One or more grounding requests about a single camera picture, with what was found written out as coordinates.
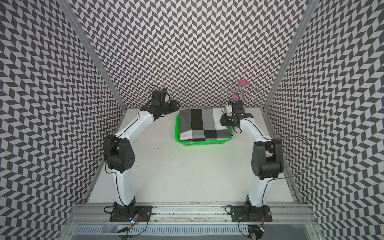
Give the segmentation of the aluminium front rail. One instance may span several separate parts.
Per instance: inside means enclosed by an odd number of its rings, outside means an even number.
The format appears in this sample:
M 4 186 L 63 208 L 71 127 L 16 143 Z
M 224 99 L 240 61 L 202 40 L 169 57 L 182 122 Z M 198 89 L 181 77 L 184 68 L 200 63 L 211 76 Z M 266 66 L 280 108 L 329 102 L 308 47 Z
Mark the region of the aluminium front rail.
M 269 209 L 263 214 L 253 214 L 248 217 L 245 210 L 233 211 L 235 203 L 208 204 L 139 204 L 143 217 L 148 216 L 151 225 L 161 224 L 258 224 L 263 219 L 265 224 L 316 224 L 316 218 L 309 205 L 293 203 L 268 204 Z

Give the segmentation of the green plastic basket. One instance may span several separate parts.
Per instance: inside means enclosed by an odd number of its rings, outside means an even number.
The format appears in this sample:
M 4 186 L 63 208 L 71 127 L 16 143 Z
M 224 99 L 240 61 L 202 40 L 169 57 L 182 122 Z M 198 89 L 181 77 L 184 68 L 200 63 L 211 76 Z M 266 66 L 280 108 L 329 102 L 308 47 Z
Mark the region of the green plastic basket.
M 210 141 L 200 141 L 200 142 L 182 142 L 180 140 L 180 134 L 181 134 L 181 128 L 180 128 L 180 115 L 176 116 L 176 122 L 175 122 L 175 139 L 179 144 L 182 144 L 183 146 L 201 146 L 201 145 L 219 145 L 224 144 L 228 141 L 230 141 L 233 136 L 230 136 L 229 139 L 226 140 L 210 140 Z

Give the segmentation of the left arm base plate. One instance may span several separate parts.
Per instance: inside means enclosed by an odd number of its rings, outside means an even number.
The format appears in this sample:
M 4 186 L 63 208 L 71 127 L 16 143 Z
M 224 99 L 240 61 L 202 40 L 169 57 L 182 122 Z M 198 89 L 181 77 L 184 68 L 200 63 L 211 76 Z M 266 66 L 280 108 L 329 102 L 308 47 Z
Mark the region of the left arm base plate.
M 147 223 L 152 216 L 153 206 L 136 206 L 129 212 L 119 212 L 115 208 L 112 210 L 109 221 L 112 223 L 130 223 L 137 218 L 140 222 Z

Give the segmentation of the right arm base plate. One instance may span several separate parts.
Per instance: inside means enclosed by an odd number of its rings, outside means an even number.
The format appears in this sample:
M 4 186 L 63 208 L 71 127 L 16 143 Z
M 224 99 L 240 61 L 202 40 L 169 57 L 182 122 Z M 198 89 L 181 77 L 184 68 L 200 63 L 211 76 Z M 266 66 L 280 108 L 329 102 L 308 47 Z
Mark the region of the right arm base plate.
M 269 206 L 262 207 L 245 207 L 245 206 L 230 206 L 230 215 L 232 222 L 261 222 L 270 223 L 273 221 L 272 213 Z

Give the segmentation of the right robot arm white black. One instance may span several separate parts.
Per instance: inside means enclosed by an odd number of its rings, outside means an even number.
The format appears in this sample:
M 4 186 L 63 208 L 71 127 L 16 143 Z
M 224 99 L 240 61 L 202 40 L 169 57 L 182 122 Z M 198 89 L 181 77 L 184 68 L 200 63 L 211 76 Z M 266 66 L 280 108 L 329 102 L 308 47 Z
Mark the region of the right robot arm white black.
M 251 168 L 256 176 L 256 186 L 247 195 L 247 212 L 264 207 L 272 183 L 284 171 L 283 147 L 278 139 L 273 139 L 263 132 L 251 114 L 229 116 L 223 114 L 220 124 L 235 127 L 246 133 L 253 143 Z

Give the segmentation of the black grey block scarf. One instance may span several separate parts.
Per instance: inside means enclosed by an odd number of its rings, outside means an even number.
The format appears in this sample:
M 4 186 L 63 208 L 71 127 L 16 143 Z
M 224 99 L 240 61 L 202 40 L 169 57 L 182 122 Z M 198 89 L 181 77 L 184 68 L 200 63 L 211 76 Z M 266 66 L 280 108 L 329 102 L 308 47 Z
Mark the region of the black grey block scarf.
M 186 109 L 179 112 L 180 142 L 227 141 L 232 136 L 230 127 L 223 126 L 220 109 Z

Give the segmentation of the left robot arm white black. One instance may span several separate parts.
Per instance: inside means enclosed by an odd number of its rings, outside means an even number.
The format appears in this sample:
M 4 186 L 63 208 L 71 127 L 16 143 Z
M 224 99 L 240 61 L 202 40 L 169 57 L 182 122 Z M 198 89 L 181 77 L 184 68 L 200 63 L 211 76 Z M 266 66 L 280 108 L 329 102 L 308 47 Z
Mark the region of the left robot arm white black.
M 136 200 L 132 188 L 132 172 L 136 156 L 133 143 L 152 123 L 179 110 L 180 103 L 170 100 L 164 104 L 148 104 L 140 109 L 138 115 L 126 127 L 114 135 L 104 138 L 104 154 L 108 174 L 115 177 L 116 200 L 114 207 L 130 212 Z

